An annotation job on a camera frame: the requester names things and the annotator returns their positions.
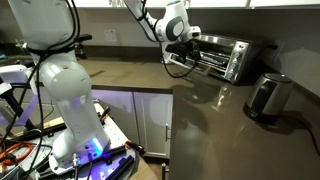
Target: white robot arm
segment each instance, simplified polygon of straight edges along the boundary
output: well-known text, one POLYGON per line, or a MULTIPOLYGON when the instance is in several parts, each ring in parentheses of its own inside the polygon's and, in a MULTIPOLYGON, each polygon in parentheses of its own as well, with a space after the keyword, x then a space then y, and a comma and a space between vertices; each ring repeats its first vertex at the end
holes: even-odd
MULTIPOLYGON (((40 59, 36 52, 72 36, 74 23, 64 0, 9 0, 9 3, 28 47, 33 49, 31 55, 36 64, 40 59)), ((72 44, 73 38, 51 50, 72 44)), ((40 66, 40 77, 67 126, 53 143, 53 155, 49 158, 51 170, 63 174, 72 169, 70 161, 74 153, 85 164, 88 153, 94 159, 102 154, 109 137, 94 108, 90 76, 77 62, 72 48, 48 57, 40 66)))
POLYGON ((187 54, 197 59, 194 44, 188 44, 194 37, 199 36, 198 26, 190 26, 187 11, 181 1, 170 2, 162 19, 154 19, 145 8, 147 0, 124 0, 128 9, 140 23, 150 41, 161 44, 163 58, 166 63, 176 63, 172 54, 185 59, 187 54))

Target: cabinet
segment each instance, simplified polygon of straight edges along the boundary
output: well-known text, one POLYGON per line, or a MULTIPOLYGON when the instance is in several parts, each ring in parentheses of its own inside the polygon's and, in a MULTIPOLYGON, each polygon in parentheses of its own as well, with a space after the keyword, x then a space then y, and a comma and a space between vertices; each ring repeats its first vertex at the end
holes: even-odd
POLYGON ((113 8, 117 0, 74 0, 77 8, 113 8))
POLYGON ((135 92, 134 102, 146 156, 169 158, 173 95, 135 92))
POLYGON ((136 122, 136 113, 132 92, 92 90, 93 99, 99 99, 103 108, 109 106, 109 116, 123 133, 133 142, 139 143, 139 134, 136 122))
POLYGON ((192 8, 213 8, 213 7, 246 7, 248 0, 187 0, 192 8))
POLYGON ((320 4, 320 0, 251 0, 250 7, 259 6, 295 6, 295 5, 315 5, 320 4))
POLYGON ((173 0, 147 0, 146 7, 148 8, 165 8, 169 2, 173 0))

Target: kitchen counter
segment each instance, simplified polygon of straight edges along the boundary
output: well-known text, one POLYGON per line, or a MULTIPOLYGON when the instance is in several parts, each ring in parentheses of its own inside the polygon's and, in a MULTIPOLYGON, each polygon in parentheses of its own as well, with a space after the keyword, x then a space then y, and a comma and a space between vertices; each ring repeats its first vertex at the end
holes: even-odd
MULTIPOLYGON (((320 157, 306 130, 291 119, 266 127, 244 115, 251 86, 233 86, 197 74, 173 79, 152 61, 91 58, 79 62, 94 85, 173 91, 172 180, 320 179, 320 157)), ((320 144, 319 107, 319 102, 294 90, 285 110, 308 120, 320 144)))

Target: floor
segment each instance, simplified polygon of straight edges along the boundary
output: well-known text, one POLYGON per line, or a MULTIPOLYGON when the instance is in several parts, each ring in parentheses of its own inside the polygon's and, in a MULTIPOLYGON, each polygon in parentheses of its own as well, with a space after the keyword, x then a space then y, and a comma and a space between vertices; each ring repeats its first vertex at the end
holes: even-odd
MULTIPOLYGON (((159 180, 162 179, 162 163, 166 164, 166 169, 169 169, 169 160, 168 159, 161 159, 161 158, 150 158, 144 157, 143 158, 146 163, 149 165, 150 169, 156 174, 159 180)), ((165 180, 169 179, 169 172, 166 173, 165 180)))

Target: electric kettle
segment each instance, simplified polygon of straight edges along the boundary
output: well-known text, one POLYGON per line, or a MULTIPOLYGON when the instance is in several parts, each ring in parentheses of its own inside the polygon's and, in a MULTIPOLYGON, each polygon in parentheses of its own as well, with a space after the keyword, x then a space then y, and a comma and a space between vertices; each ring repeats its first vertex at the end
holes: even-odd
POLYGON ((282 74, 262 74, 247 98, 243 111, 252 120, 273 124, 290 95, 293 82, 282 74))

